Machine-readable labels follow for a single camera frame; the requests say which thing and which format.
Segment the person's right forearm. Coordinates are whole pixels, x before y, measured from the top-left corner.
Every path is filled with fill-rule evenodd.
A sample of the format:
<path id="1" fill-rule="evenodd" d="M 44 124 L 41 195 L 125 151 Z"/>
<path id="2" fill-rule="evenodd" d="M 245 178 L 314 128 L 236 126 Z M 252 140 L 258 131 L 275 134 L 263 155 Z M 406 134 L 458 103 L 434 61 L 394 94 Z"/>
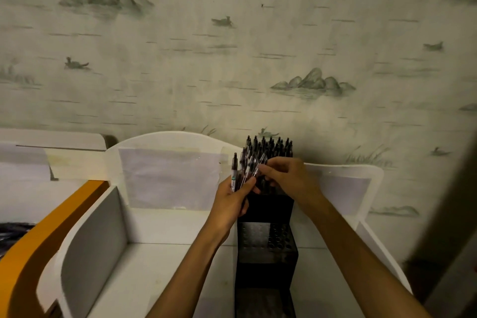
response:
<path id="1" fill-rule="evenodd" d="M 322 236 L 365 318 L 432 318 L 319 189 L 294 200 Z"/>

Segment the orange curved shelf trim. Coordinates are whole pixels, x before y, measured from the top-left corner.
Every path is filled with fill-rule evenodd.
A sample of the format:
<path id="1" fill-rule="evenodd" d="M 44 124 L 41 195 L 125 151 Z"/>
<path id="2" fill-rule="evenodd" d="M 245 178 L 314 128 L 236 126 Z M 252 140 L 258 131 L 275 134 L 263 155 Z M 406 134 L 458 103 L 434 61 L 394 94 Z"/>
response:
<path id="1" fill-rule="evenodd" d="M 0 318 L 46 316 L 37 295 L 44 268 L 109 186 L 107 181 L 87 181 L 9 249 L 0 260 Z"/>

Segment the white neighbouring shelf unit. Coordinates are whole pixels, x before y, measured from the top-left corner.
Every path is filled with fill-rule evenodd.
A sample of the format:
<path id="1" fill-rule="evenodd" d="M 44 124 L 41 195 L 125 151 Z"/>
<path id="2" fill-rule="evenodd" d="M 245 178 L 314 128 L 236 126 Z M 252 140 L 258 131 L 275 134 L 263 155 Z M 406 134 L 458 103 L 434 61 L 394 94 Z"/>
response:
<path id="1" fill-rule="evenodd" d="M 0 127 L 0 142 L 43 148 L 51 170 L 50 181 L 0 181 L 0 223 L 36 224 L 88 180 L 108 180 L 100 134 Z"/>

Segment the white display shelf unit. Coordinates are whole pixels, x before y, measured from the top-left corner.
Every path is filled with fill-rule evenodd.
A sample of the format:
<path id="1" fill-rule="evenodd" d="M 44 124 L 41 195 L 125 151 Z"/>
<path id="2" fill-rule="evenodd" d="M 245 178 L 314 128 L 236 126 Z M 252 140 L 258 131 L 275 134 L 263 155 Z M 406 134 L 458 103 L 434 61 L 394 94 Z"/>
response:
<path id="1" fill-rule="evenodd" d="M 105 152 L 111 187 L 68 232 L 54 261 L 64 318 L 145 318 L 164 290 L 208 211 L 129 205 L 119 149 L 198 151 L 227 156 L 219 181 L 241 148 L 198 133 L 164 131 L 120 142 Z M 296 318 L 364 318 L 311 220 L 293 205 L 299 252 L 290 293 Z M 234 318 L 237 224 L 212 261 L 194 317 Z"/>

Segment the pile of dark packets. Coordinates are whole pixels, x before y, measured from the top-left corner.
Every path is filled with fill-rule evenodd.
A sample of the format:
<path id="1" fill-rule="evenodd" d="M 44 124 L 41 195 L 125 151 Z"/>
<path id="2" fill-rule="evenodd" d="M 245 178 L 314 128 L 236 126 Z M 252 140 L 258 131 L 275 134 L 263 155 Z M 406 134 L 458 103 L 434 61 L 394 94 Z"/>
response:
<path id="1" fill-rule="evenodd" d="M 0 260 L 34 226 L 30 223 L 0 223 Z"/>

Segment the person's left hand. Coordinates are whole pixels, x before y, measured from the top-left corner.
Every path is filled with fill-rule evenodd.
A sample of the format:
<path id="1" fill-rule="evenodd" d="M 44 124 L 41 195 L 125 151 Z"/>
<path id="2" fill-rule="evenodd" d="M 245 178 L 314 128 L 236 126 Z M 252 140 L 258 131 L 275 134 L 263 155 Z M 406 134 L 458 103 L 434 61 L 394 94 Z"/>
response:
<path id="1" fill-rule="evenodd" d="M 215 242 L 222 244 L 228 238 L 230 229 L 237 219 L 243 216 L 249 203 L 246 197 L 236 197 L 236 192 L 230 188 L 231 176 L 224 179 L 219 185 L 204 225 L 205 231 Z"/>

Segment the large white paper label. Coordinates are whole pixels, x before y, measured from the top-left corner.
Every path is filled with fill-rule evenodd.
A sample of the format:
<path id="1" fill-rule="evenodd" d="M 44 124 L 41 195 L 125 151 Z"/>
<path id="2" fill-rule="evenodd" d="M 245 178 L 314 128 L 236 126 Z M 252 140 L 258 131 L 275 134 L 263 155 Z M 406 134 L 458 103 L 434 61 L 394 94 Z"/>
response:
<path id="1" fill-rule="evenodd" d="M 221 153 L 121 148 L 129 205 L 143 209 L 209 211 L 218 187 Z"/>

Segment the black clear ballpoint pen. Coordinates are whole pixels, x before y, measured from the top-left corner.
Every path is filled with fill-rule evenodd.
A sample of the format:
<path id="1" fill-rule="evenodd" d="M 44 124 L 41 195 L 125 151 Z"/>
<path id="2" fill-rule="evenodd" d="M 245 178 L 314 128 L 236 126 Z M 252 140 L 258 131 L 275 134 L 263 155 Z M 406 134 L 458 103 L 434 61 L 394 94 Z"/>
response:
<path id="1" fill-rule="evenodd" d="M 260 165 L 266 165 L 268 160 L 267 154 L 264 152 L 261 154 L 261 156 L 256 160 L 256 164 L 252 173 L 252 176 L 257 178 L 260 174 L 259 166 Z"/>
<path id="2" fill-rule="evenodd" d="M 257 159 L 255 156 L 252 155 L 248 159 L 247 166 L 244 170 L 242 185 L 244 185 L 244 183 L 247 182 L 253 176 L 256 164 L 257 164 Z"/>
<path id="3" fill-rule="evenodd" d="M 243 185 L 246 169 L 247 169 L 247 151 L 243 150 L 239 159 L 238 189 L 240 189 Z"/>

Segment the person's right hand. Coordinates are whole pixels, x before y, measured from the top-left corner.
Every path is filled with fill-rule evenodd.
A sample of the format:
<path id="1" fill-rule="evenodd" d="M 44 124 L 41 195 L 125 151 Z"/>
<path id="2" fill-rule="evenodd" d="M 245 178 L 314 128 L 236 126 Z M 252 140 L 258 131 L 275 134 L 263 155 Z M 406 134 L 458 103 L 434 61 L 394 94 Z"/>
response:
<path id="1" fill-rule="evenodd" d="M 307 215 L 323 197 L 318 183 L 309 175 L 304 162 L 298 158 L 274 157 L 266 165 L 285 173 L 282 181 L 272 181 L 292 198 Z"/>

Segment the taped white paper sheet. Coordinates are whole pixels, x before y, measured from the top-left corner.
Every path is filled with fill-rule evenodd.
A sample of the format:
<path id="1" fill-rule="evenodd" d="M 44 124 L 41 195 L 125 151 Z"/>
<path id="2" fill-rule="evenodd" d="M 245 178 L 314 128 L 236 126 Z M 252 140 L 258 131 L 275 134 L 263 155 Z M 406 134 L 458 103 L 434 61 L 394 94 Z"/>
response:
<path id="1" fill-rule="evenodd" d="M 50 180 L 50 164 L 43 148 L 0 142 L 0 181 Z"/>

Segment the green label ballpoint pen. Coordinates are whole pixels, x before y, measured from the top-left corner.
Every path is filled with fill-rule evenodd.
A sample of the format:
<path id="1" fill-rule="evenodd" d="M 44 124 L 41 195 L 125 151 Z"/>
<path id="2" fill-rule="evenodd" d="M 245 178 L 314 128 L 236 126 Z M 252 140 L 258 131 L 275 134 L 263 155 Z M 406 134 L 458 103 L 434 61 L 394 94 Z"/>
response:
<path id="1" fill-rule="evenodd" d="M 238 179 L 238 156 L 237 153 L 234 153 L 234 156 L 232 158 L 232 164 L 231 164 L 231 182 L 230 182 L 230 188 L 232 192 L 234 193 L 236 191 L 236 186 L 237 186 L 237 179 Z"/>

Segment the black tiered pen holder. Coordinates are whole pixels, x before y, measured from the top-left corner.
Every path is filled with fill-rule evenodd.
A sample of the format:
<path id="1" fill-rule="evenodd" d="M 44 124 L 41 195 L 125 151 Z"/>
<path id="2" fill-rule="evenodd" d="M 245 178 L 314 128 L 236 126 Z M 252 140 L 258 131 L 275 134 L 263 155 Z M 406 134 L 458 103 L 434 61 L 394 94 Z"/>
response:
<path id="1" fill-rule="evenodd" d="M 299 252 L 289 225 L 294 201 L 263 176 L 238 219 L 234 318 L 296 318 L 289 291 Z"/>

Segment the person's left forearm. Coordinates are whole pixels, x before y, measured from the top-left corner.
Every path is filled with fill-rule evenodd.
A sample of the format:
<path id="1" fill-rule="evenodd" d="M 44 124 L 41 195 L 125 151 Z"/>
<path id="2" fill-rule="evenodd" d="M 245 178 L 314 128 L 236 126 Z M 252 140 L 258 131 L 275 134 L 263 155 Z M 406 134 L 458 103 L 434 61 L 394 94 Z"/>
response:
<path id="1" fill-rule="evenodd" d="M 212 261 L 230 229 L 206 221 L 146 318 L 193 318 Z"/>

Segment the cluster of black standing pens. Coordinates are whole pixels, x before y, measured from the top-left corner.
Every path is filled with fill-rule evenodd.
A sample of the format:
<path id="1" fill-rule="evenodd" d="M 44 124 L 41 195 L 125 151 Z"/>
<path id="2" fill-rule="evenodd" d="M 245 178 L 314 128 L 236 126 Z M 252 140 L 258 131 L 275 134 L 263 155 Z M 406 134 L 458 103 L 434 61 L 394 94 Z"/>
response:
<path id="1" fill-rule="evenodd" d="M 293 147 L 293 141 L 290 138 L 283 139 L 278 134 L 264 132 L 254 137 L 249 135 L 238 160 L 248 164 L 252 158 L 259 160 L 262 155 L 265 155 L 266 159 L 274 157 L 292 158 L 294 155 Z"/>

